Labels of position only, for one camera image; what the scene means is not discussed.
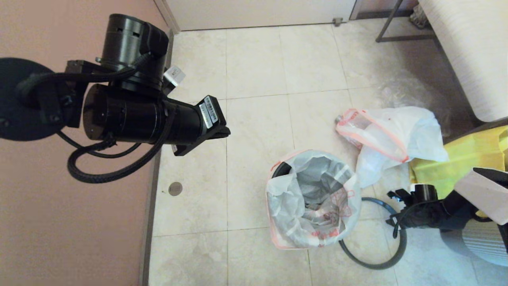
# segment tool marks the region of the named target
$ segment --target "black hose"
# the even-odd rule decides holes
[[[392,215],[397,213],[390,205],[388,205],[387,203],[385,203],[385,202],[383,202],[383,201],[381,201],[379,199],[376,199],[376,198],[373,198],[373,197],[363,197],[362,201],[368,201],[368,202],[376,203],[376,204],[384,207]],[[339,244],[340,244],[340,247],[342,247],[342,250],[344,250],[344,253],[346,253],[346,255],[349,258],[351,258],[351,260],[356,262],[357,264],[359,264],[359,265],[361,265],[363,267],[369,268],[369,269],[383,270],[383,269],[390,268],[390,267],[394,266],[395,264],[397,264],[397,262],[399,262],[399,260],[404,255],[404,252],[406,251],[406,246],[407,246],[407,233],[406,233],[406,230],[400,230],[399,232],[400,232],[400,241],[399,241],[399,247],[397,248],[397,251],[395,252],[393,257],[390,258],[388,261],[383,262],[383,263],[379,263],[379,264],[366,263],[366,262],[363,262],[363,261],[359,260],[358,258],[356,258],[349,251],[349,249],[346,247],[346,244],[344,243],[344,240],[340,240]]]
[[[138,57],[129,67],[125,67],[116,72],[110,73],[43,73],[33,75],[24,81],[20,82],[17,86],[18,95],[21,97],[21,100],[24,102],[30,101],[30,93],[31,91],[38,85],[45,82],[55,82],[55,81],[74,81],[74,82],[107,82],[113,81],[117,79],[127,78],[129,76],[134,75],[138,68],[143,66],[148,62],[151,55],[149,53],[145,53]]]
[[[60,138],[62,138],[65,142],[69,143],[70,145],[74,146],[77,149],[83,148],[82,145],[80,145],[76,141],[72,140],[70,137],[68,137],[67,135],[65,135],[65,133],[63,133],[61,131],[57,132],[56,135],[60,136]],[[99,153],[99,152],[95,152],[95,151],[88,151],[88,154],[96,156],[96,157],[100,157],[100,158],[105,158],[105,159],[115,159],[115,158],[120,158],[120,157],[123,157],[127,154],[132,153],[132,151],[137,149],[140,145],[141,145],[141,143],[136,143],[136,144],[132,145],[129,149],[127,149],[123,152],[117,153],[117,154],[104,154],[104,153]]]
[[[146,163],[148,163],[157,154],[157,152],[161,149],[162,145],[166,141],[166,138],[168,137],[168,135],[171,131],[171,125],[173,124],[173,120],[175,119],[176,112],[175,112],[175,107],[173,107],[171,105],[168,106],[168,109],[169,109],[168,110],[169,114],[165,120],[164,129],[162,131],[162,134],[157,139],[157,141],[155,142],[153,147],[150,148],[150,150],[148,150],[148,152],[145,155],[143,155],[143,157],[139,158],[136,162],[134,162],[134,163],[130,164],[129,166],[124,167],[118,171],[114,171],[114,172],[107,173],[107,174],[99,174],[99,175],[88,174],[88,173],[85,173],[85,172],[81,171],[80,169],[78,169],[78,167],[76,166],[76,161],[78,160],[78,158],[80,156],[88,153],[89,151],[103,150],[105,148],[111,147],[112,144],[115,143],[114,140],[107,138],[103,142],[100,142],[100,143],[97,143],[94,145],[90,145],[90,146],[86,146],[83,148],[79,148],[79,149],[75,150],[70,155],[70,157],[67,161],[67,169],[69,170],[69,173],[71,174],[71,176],[81,182],[92,183],[92,184],[101,184],[101,183],[107,183],[107,182],[111,182],[111,181],[115,181],[115,180],[124,178],[124,177],[134,173],[135,171],[139,170],[139,168],[141,168]]]
[[[414,204],[412,206],[410,206],[409,208],[407,208],[407,210],[400,216],[397,218],[397,223],[395,224],[395,226],[393,227],[393,233],[392,233],[392,236],[394,239],[397,238],[397,230],[399,229],[399,224],[400,222],[406,217],[406,215],[410,212],[412,212],[414,209],[416,209],[417,206],[419,205],[425,205],[425,204],[431,204],[431,203],[437,203],[439,200],[436,199],[434,201],[425,201],[425,202],[419,202],[417,204]]]

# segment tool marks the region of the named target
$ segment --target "yellow bag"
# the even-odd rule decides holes
[[[444,146],[450,160],[411,161],[411,182],[431,184],[438,198],[445,198],[455,183],[473,167],[506,170],[508,165],[508,126],[473,133]]]

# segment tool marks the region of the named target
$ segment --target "metal chair leg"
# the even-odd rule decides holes
[[[428,39],[435,39],[436,35],[416,35],[416,36],[397,36],[397,37],[383,37],[386,30],[388,29],[388,26],[393,20],[393,17],[395,16],[395,13],[399,10],[400,4],[402,4],[403,0],[397,0],[397,3],[395,4],[395,7],[393,7],[392,12],[390,13],[390,16],[388,17],[388,20],[386,21],[385,25],[383,26],[383,29],[381,30],[381,33],[376,38],[376,42],[392,42],[392,41],[408,41],[408,40],[428,40]]]

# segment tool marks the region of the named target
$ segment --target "trash can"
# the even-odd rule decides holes
[[[266,198],[277,248],[323,247],[351,232],[362,198],[357,176],[346,163],[307,150],[286,156],[270,172]]]

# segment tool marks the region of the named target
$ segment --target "floor drain cover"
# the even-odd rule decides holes
[[[169,186],[169,194],[173,196],[179,195],[182,192],[182,189],[182,184],[174,182]]]

